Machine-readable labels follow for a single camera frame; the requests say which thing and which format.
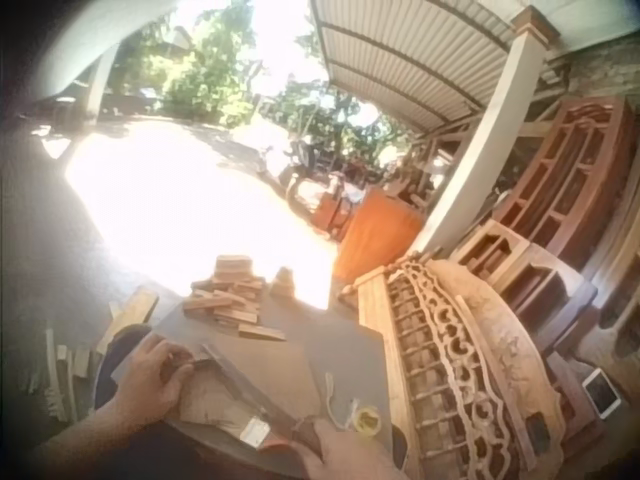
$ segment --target sunlight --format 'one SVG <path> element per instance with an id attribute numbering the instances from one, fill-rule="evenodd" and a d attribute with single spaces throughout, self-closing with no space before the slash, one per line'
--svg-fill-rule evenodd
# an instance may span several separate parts
<path id="1" fill-rule="evenodd" d="M 228 168 L 230 160 L 186 127 L 166 121 L 126 127 L 124 138 L 87 137 L 66 172 L 119 259 L 188 295 L 193 280 L 212 273 L 217 255 L 246 254 L 267 280 L 290 267 L 296 296 L 327 307 L 334 244 L 267 185 Z"/>

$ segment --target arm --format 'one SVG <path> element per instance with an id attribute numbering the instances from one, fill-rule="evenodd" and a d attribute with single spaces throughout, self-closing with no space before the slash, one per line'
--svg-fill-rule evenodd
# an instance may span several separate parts
<path id="1" fill-rule="evenodd" d="M 375 440 L 352 431 L 339 432 L 326 420 L 316 420 L 314 428 L 322 460 L 302 444 L 291 445 L 310 480 L 408 480 Z"/>
<path id="2" fill-rule="evenodd" d="M 151 333 L 131 356 L 115 396 L 93 415 L 37 447 L 27 458 L 42 476 L 69 476 L 145 426 L 163 419 L 178 403 L 193 373 L 191 353 Z M 179 368 L 171 365 L 182 363 Z"/>

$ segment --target white phone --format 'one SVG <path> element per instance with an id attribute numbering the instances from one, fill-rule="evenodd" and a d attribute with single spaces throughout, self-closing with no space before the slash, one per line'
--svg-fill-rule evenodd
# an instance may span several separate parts
<path id="1" fill-rule="evenodd" d="M 596 368 L 582 382 L 582 386 L 586 390 L 596 412 L 603 420 L 611 415 L 622 403 L 618 392 L 616 392 L 607 376 L 599 368 Z"/>

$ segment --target hand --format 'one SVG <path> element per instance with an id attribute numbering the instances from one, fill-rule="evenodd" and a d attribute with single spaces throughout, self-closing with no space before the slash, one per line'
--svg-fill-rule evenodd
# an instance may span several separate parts
<path id="1" fill-rule="evenodd" d="M 184 346 L 150 333 L 131 355 L 118 391 L 104 408 L 128 431 L 162 420 L 177 405 L 182 386 L 193 373 L 192 360 Z"/>
<path id="2" fill-rule="evenodd" d="M 339 432 L 326 420 L 316 420 L 322 460 L 300 443 L 291 444 L 311 480 L 408 480 L 393 465 L 384 448 L 357 432 Z"/>

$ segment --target pillar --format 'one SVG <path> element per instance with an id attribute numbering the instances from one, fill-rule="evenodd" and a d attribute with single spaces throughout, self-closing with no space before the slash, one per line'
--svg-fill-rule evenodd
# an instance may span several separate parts
<path id="1" fill-rule="evenodd" d="M 513 24 L 517 36 L 493 97 L 460 165 L 409 251 L 454 245 L 479 213 L 513 148 L 549 42 L 559 35 L 532 6 L 518 14 Z"/>
<path id="2" fill-rule="evenodd" d="M 116 58 L 116 53 L 120 47 L 116 43 L 104 52 L 91 66 L 89 75 L 89 87 L 82 105 L 83 120 L 85 125 L 95 125 L 100 115 L 100 105 L 102 104 L 102 95 L 109 80 L 111 67 Z"/>

